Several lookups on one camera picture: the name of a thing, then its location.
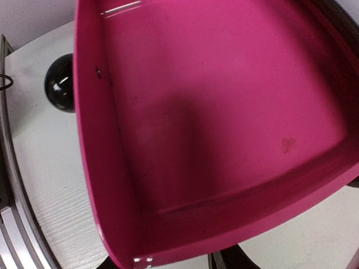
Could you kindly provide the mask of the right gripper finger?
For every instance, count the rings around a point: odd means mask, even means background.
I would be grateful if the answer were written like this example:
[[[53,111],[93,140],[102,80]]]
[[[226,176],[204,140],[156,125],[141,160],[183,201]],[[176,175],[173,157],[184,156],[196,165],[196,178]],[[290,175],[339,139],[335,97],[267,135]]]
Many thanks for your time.
[[[238,244],[208,254],[208,266],[210,269],[260,269]]]

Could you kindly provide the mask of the black pink drawer organizer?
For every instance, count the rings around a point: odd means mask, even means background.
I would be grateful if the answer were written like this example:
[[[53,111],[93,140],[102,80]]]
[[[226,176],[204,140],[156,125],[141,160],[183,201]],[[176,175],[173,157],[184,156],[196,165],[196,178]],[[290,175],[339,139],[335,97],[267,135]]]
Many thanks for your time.
[[[358,177],[358,23],[336,1],[77,1],[48,99],[77,118],[119,268],[214,252]]]

